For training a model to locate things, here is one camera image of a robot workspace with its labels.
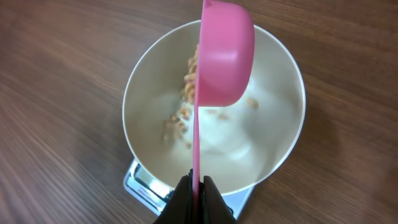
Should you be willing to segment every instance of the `measuring cup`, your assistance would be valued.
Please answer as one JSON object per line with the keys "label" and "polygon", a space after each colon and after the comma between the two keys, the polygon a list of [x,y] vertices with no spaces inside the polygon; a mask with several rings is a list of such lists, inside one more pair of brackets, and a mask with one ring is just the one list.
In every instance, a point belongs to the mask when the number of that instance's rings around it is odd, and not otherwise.
{"label": "measuring cup", "polygon": [[254,25],[241,6],[204,0],[193,121],[193,208],[200,183],[199,106],[229,106],[242,97],[254,58]]}

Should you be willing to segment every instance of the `tabletop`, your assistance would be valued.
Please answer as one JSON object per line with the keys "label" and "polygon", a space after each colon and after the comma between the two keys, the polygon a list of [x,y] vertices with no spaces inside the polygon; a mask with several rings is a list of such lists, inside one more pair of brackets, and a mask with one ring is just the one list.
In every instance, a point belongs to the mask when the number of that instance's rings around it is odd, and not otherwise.
{"label": "tabletop", "polygon": [[[235,0],[301,69],[305,122],[240,223],[398,223],[398,2]],[[124,88],[201,0],[0,0],[0,223],[152,223]]]}

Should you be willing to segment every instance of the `kitchen scale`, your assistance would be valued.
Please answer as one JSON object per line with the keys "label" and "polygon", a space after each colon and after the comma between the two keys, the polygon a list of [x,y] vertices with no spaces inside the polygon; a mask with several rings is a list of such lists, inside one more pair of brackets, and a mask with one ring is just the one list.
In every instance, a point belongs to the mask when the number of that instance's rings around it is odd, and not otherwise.
{"label": "kitchen scale", "polygon": [[[156,215],[162,213],[166,203],[174,192],[159,180],[152,178],[136,159],[133,160],[129,171],[124,177],[123,186],[131,195]],[[235,219],[238,219],[243,211],[244,205],[248,202],[253,188],[251,187],[223,197]]]}

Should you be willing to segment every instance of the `brown wooden surface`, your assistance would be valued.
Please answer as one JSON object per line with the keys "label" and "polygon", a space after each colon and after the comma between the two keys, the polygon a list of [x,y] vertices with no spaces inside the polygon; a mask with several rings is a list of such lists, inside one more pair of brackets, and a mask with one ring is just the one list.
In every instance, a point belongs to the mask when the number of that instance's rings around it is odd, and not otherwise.
{"label": "brown wooden surface", "polygon": [[[398,223],[398,2],[241,0],[295,57],[302,135],[241,223]],[[133,66],[200,0],[0,0],[0,223],[152,223],[122,179]]]}

